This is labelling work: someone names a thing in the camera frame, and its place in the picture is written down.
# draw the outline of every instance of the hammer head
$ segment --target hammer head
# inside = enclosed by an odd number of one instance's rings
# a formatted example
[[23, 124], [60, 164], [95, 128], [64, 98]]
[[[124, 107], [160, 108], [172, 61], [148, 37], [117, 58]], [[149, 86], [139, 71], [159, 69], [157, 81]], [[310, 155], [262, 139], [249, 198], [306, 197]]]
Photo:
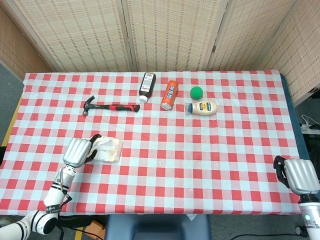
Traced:
[[83, 112], [82, 112], [82, 115], [83, 116], [88, 116], [88, 110], [90, 108], [90, 103], [91, 101], [95, 99], [95, 96], [91, 96], [87, 101], [85, 101], [85, 103], [83, 104]]

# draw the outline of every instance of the mayonnaise bottle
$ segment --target mayonnaise bottle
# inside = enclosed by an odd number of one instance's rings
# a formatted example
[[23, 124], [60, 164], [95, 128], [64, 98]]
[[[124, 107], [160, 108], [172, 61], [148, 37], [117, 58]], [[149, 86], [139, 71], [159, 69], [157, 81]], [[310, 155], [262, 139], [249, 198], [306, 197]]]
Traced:
[[186, 114], [198, 114], [208, 116], [217, 112], [217, 105], [212, 101], [198, 101], [194, 103], [186, 103]]

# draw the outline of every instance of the black bottle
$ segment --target black bottle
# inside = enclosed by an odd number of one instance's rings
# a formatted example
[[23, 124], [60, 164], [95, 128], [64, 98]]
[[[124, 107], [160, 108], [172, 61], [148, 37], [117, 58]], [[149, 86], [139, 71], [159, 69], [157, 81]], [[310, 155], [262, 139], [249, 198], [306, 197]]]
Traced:
[[156, 75], [154, 73], [146, 72], [143, 76], [141, 86], [139, 89], [140, 102], [146, 103], [151, 97], [152, 90], [156, 82]]

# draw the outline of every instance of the hammer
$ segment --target hammer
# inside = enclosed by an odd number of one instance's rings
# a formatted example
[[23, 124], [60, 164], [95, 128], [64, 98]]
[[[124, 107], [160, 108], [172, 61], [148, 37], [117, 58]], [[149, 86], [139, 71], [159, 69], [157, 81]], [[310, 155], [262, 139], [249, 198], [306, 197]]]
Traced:
[[90, 97], [87, 101], [85, 101], [83, 105], [83, 116], [88, 116], [89, 109], [109, 109], [116, 111], [133, 111], [138, 112], [140, 109], [140, 105], [120, 105], [120, 104], [110, 104], [110, 105], [95, 105], [90, 102], [95, 99], [95, 96]]

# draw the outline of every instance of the green ball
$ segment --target green ball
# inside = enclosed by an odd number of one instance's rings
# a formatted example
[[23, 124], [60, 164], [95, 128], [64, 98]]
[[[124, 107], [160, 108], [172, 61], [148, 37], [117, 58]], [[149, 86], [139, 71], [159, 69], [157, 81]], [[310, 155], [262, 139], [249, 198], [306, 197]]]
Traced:
[[199, 86], [194, 86], [190, 90], [190, 96], [192, 99], [195, 99], [195, 100], [202, 98], [203, 94], [204, 94], [204, 91], [202, 91], [202, 88]]

